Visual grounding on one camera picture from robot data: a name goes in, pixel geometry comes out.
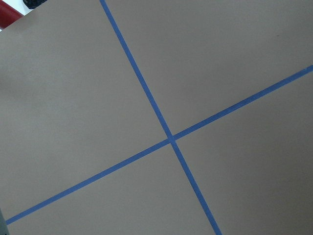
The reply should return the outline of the red cylinder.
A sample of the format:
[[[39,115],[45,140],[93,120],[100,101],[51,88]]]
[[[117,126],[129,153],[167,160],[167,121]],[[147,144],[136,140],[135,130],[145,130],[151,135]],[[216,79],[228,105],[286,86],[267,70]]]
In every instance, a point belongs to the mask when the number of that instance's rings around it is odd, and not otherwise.
[[[8,5],[3,0],[0,1],[0,29],[3,30],[23,17],[19,11]]]

